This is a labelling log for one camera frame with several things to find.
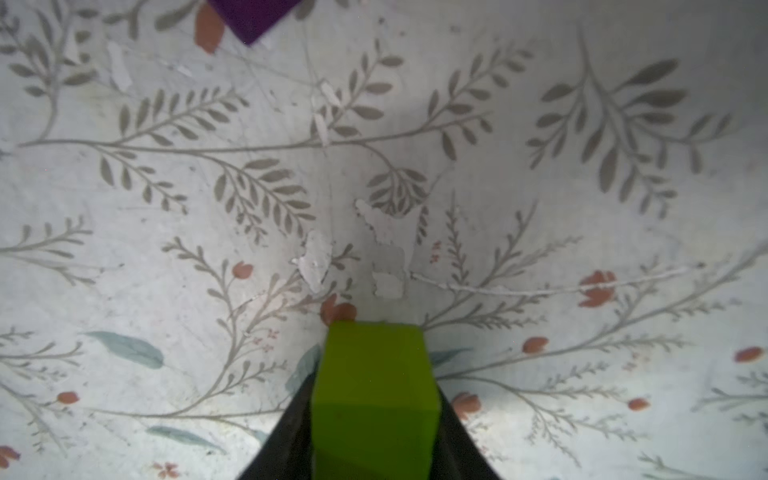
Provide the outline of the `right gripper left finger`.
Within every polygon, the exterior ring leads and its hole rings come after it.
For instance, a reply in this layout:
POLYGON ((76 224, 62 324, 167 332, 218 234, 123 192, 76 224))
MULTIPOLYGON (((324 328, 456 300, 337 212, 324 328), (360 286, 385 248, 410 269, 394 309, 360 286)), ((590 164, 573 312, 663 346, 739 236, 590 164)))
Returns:
POLYGON ((310 402, 316 373, 309 374, 240 480, 310 479, 310 402))

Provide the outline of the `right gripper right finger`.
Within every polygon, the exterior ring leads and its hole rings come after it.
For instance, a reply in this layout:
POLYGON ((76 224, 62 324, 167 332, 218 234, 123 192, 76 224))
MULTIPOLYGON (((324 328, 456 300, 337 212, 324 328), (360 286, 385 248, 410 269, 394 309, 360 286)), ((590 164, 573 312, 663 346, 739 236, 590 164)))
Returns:
POLYGON ((433 448, 430 480, 500 480, 439 391, 441 414, 433 448))

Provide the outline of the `green block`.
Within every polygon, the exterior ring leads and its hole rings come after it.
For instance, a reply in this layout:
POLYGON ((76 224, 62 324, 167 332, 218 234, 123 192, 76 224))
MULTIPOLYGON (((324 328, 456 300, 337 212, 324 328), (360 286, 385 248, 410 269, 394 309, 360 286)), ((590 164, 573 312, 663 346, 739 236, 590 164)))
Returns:
POLYGON ((313 478, 428 478, 441 410, 418 327, 332 324, 311 397, 313 478))

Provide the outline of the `purple block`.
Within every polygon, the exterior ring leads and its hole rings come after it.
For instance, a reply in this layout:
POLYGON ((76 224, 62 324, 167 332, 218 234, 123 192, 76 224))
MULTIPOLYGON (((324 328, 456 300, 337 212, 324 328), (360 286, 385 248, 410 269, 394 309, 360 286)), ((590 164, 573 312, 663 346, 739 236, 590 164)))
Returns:
POLYGON ((299 3, 299 0, 209 1, 223 23, 247 46, 258 41, 299 3))

